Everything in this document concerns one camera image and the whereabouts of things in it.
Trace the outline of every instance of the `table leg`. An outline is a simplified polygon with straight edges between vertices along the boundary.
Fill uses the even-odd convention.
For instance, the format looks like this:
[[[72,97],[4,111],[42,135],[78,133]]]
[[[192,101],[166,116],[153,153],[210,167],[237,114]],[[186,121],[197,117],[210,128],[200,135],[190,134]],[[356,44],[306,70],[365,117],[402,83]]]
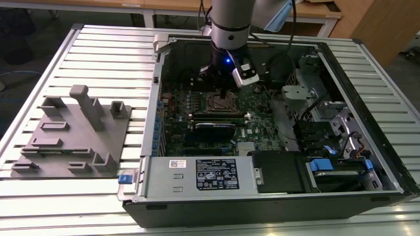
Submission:
[[[58,19],[58,10],[48,10],[50,18]]]
[[[337,19],[328,19],[317,33],[317,37],[328,38],[334,29]]]
[[[156,27],[156,18],[153,9],[142,9],[144,25],[145,28]]]

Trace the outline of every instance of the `motherboard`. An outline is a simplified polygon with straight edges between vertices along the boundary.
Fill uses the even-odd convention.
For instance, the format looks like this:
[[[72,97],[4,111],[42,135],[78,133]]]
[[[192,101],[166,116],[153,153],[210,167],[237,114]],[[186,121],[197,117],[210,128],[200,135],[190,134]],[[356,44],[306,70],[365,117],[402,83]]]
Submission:
[[[165,156],[237,156],[281,149],[270,94],[252,85],[225,94],[165,88]]]

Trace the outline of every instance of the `blue cable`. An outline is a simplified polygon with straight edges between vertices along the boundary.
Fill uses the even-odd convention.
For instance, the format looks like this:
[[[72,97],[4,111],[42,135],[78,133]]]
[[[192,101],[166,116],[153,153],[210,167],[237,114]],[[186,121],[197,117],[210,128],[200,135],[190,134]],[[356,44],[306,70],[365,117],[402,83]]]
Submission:
[[[5,72],[5,73],[0,74],[0,76],[8,75],[8,74],[12,74],[12,73],[33,73],[33,74],[42,75],[41,73],[38,73],[38,72],[36,72],[36,71],[30,71],[30,70],[17,70],[17,71]]]

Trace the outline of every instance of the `silver cylinder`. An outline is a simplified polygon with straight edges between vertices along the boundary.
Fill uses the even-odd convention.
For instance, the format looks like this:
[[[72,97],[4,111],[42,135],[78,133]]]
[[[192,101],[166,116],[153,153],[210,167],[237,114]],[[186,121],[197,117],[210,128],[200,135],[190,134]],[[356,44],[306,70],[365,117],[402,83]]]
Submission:
[[[226,28],[246,26],[252,20],[254,0],[212,0],[210,19]]]
[[[248,41],[249,28],[242,31],[225,31],[210,25],[210,40],[218,48],[233,50],[242,47]]]
[[[233,50],[248,41],[254,0],[212,0],[210,39],[218,48]]]

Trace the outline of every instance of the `black plastic bracket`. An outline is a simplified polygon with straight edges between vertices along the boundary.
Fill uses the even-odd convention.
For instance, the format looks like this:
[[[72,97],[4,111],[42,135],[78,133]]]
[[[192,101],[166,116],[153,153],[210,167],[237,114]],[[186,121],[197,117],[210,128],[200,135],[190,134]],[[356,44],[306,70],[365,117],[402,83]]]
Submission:
[[[72,25],[72,30],[81,30],[84,28],[84,24],[80,24],[80,23],[74,23]]]
[[[352,38],[352,40],[353,40],[353,43],[354,43],[354,44],[362,44],[361,39],[358,39],[358,38]]]

